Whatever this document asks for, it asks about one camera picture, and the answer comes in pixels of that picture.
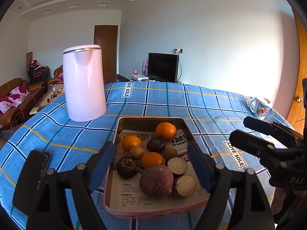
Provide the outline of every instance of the tv screen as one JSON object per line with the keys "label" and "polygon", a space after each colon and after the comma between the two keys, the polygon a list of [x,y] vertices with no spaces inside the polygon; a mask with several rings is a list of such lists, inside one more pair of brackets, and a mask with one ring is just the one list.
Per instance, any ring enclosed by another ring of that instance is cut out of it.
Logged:
{"label": "tv screen", "polygon": [[166,53],[148,54],[148,75],[177,82],[179,56]]}

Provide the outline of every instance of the brass door knob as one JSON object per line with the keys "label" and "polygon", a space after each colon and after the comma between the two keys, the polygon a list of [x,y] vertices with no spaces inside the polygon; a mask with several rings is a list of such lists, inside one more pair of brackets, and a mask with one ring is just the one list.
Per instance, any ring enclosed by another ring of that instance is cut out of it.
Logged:
{"label": "brass door knob", "polygon": [[303,99],[302,99],[301,96],[297,96],[297,97],[296,97],[296,101],[297,101],[298,103],[302,103],[302,102],[303,102]]}

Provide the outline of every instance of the door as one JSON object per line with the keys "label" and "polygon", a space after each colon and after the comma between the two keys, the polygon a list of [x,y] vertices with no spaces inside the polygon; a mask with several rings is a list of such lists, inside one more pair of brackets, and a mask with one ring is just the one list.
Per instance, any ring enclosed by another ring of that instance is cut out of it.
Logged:
{"label": "door", "polygon": [[94,44],[101,47],[103,78],[116,77],[117,25],[95,25]]}
{"label": "door", "polygon": [[296,14],[294,14],[294,19],[297,27],[300,60],[296,91],[294,93],[287,121],[296,131],[303,134],[305,124],[305,108],[303,106],[302,80],[307,77],[307,33]]}

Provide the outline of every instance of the wall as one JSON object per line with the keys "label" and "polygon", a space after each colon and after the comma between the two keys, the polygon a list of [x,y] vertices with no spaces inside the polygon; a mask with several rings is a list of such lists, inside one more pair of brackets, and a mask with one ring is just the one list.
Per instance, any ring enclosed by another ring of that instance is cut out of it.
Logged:
{"label": "wall", "polygon": [[182,82],[273,104],[279,94],[283,103],[274,108],[287,116],[298,40],[286,0],[135,0],[122,11],[119,74],[142,70],[148,52],[174,48],[183,49]]}
{"label": "wall", "polygon": [[0,85],[13,78],[28,79],[26,55],[30,23],[9,9],[0,22]]}
{"label": "wall", "polygon": [[120,30],[120,21],[118,10],[81,10],[48,16],[30,23],[28,51],[49,66],[53,76],[63,63],[64,49],[93,44],[95,25],[118,25]]}

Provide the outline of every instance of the ceiling vent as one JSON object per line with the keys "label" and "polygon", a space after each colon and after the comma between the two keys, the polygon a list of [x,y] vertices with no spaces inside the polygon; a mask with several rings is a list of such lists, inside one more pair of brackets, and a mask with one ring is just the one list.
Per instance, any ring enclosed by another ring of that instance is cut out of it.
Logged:
{"label": "ceiling vent", "polygon": [[68,8],[75,8],[75,7],[79,7],[79,3],[76,2],[76,3],[67,3],[67,5],[69,5]]}
{"label": "ceiling vent", "polygon": [[40,10],[40,12],[42,12],[43,15],[45,15],[45,14],[51,13],[51,10],[48,8],[48,9]]}
{"label": "ceiling vent", "polygon": [[109,2],[97,2],[97,7],[106,7]]}

